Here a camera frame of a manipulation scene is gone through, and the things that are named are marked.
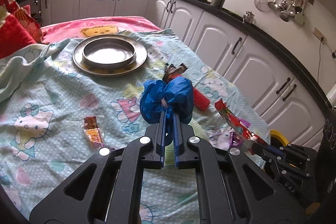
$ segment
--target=black cable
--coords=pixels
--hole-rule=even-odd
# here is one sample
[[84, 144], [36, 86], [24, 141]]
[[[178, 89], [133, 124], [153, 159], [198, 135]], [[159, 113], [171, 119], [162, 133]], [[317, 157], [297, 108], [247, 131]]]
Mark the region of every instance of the black cable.
[[320, 43], [320, 60], [319, 60], [319, 69], [317, 70], [317, 83], [319, 83], [319, 76], [320, 76], [320, 64], [321, 64], [321, 46], [322, 46], [322, 41], [323, 41], [323, 37], [321, 37], [321, 43]]

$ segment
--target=wire strainer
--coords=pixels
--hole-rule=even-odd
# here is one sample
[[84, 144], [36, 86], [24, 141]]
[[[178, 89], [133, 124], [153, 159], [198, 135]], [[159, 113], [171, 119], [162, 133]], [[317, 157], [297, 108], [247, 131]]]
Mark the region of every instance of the wire strainer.
[[268, 9], [268, 0], [254, 0], [254, 5], [259, 11], [266, 11]]

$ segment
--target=wall socket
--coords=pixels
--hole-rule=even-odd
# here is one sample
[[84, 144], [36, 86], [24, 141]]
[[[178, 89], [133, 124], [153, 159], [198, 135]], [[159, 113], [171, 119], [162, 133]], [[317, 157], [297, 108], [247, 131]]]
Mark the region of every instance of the wall socket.
[[314, 31], [313, 31], [313, 34], [315, 34], [315, 36], [323, 43], [323, 44], [327, 44], [327, 39], [326, 37], [319, 31], [319, 29], [317, 29], [315, 27]]

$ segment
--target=silver teapot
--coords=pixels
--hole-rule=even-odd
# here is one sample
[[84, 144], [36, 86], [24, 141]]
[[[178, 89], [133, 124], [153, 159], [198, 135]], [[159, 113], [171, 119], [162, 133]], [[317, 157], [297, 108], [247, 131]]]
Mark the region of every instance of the silver teapot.
[[252, 12], [246, 12], [245, 15], [243, 15], [243, 23], [253, 23], [254, 15]]

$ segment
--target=countertop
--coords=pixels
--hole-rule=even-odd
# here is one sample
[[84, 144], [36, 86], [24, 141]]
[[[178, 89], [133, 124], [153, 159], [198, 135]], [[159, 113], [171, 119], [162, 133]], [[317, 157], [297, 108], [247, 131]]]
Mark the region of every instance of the countertop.
[[243, 23], [240, 16], [234, 14], [233, 12], [224, 8], [215, 8], [210, 6], [209, 2], [202, 2], [199, 0], [182, 0], [195, 5], [212, 15], [224, 20], [228, 24], [232, 25], [236, 29], [251, 36], [264, 47], [266, 47], [270, 52], [272, 52], [281, 62], [286, 65], [291, 72], [298, 78], [298, 80], [305, 86], [310, 95], [313, 97], [324, 116], [330, 115], [332, 111], [332, 106], [327, 99], [325, 93], [316, 82], [314, 77], [308, 72], [308, 70], [301, 64], [301, 62], [291, 54], [280, 42], [275, 40], [269, 34], [258, 28], [257, 26], [249, 23]]

